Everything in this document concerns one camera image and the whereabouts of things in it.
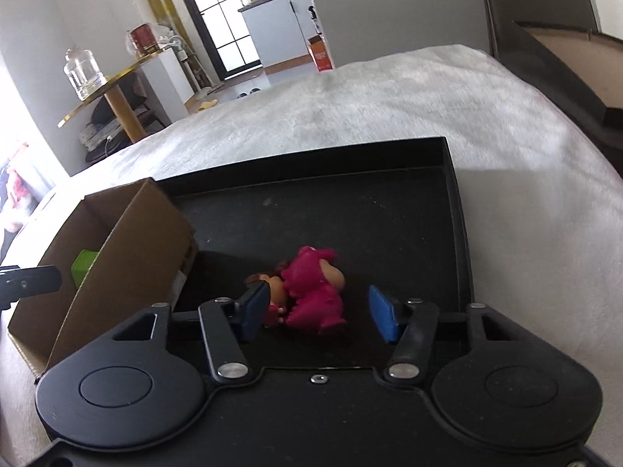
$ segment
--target glass door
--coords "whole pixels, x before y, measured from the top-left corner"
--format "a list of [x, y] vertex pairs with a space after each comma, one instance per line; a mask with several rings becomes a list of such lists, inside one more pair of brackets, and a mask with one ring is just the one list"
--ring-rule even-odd
[[185, 0], [221, 80], [260, 65], [240, 0]]

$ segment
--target white bed sheet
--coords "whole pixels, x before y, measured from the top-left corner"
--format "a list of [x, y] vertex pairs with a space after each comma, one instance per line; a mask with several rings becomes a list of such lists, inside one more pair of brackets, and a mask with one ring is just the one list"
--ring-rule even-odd
[[[620, 465], [623, 182], [549, 100], [481, 52], [445, 46], [355, 63], [190, 116], [60, 187], [7, 260], [32, 264], [49, 243], [37, 217], [58, 215], [85, 193], [285, 152], [433, 135], [446, 136], [456, 167], [476, 299], [593, 371], [604, 409], [590, 445]], [[5, 333], [8, 316], [0, 441], [21, 464], [47, 439], [32, 375]]]

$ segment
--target pink toy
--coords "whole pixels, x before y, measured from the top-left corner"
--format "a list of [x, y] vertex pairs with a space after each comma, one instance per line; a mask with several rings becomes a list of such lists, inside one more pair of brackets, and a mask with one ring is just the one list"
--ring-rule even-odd
[[332, 249], [305, 246], [281, 272], [283, 286], [296, 304], [285, 320], [290, 328], [328, 334], [346, 324], [342, 318], [344, 275], [331, 263]]

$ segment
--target wooden table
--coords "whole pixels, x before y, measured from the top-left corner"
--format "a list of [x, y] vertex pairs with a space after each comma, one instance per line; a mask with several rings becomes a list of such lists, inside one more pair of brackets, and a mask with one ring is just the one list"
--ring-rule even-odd
[[72, 117], [74, 117], [80, 109], [89, 105], [92, 101], [96, 100], [100, 96], [104, 95], [110, 105], [110, 108], [113, 110], [116, 115], [117, 120], [121, 127], [128, 134], [130, 141], [134, 144], [134, 142], [138, 142], [141, 139], [144, 139], [147, 136], [143, 126], [139, 122], [136, 117], [132, 107], [126, 100], [123, 95], [121, 88], [117, 85], [119, 80], [125, 77], [127, 74], [135, 71], [137, 68], [141, 67], [144, 63], [150, 61], [151, 59], [158, 56], [158, 54], [166, 51], [167, 48], [159, 49], [158, 51], [148, 54], [138, 60], [136, 63], [133, 63], [128, 68], [123, 71], [120, 71], [118, 74], [107, 78], [106, 84], [101, 86], [98, 90], [91, 93], [86, 99], [80, 103], [74, 110], [72, 110], [69, 114], [67, 114], [59, 123], [58, 127], [61, 128], [67, 121], [69, 121]]

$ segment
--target cabinet door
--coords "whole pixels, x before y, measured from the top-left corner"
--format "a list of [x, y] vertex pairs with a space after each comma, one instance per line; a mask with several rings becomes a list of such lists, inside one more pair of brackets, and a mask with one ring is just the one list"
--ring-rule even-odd
[[292, 9], [297, 15], [298, 25], [301, 27], [301, 33], [305, 41], [309, 40], [314, 35], [317, 35], [316, 26], [312, 21], [312, 14], [309, 11], [309, 7], [313, 5], [312, 0], [290, 0], [292, 2]]
[[264, 67], [305, 56], [307, 46], [290, 0], [273, 0], [242, 12]]

